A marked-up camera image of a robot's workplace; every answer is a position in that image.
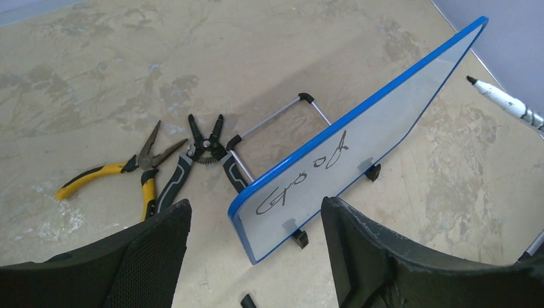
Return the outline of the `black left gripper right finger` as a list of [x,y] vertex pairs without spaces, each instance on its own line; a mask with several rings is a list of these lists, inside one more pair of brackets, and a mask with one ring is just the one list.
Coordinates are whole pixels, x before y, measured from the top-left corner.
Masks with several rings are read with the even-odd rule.
[[496,266],[433,250],[338,197],[321,218],[340,307],[542,307],[543,257]]

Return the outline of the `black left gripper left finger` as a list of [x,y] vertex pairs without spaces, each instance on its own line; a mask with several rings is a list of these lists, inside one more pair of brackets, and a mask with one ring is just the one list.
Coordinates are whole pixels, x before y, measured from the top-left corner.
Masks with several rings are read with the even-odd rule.
[[44,262],[3,266],[1,307],[171,307],[191,217],[183,199]]

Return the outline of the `white marker pen black cap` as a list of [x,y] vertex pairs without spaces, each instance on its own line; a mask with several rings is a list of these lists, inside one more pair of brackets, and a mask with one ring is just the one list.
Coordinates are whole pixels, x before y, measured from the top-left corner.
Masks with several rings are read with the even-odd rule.
[[485,98],[498,105],[504,112],[519,119],[525,124],[531,126],[534,130],[543,135],[543,116],[529,108],[521,100],[514,98],[498,87],[466,76],[468,82]]

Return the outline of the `blue framed whiteboard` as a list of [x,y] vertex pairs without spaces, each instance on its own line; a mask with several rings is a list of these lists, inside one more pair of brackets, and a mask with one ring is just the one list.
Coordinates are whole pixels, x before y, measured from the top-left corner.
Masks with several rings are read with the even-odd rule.
[[414,128],[488,24],[481,16],[310,141],[252,180],[228,217],[258,264],[376,166]]

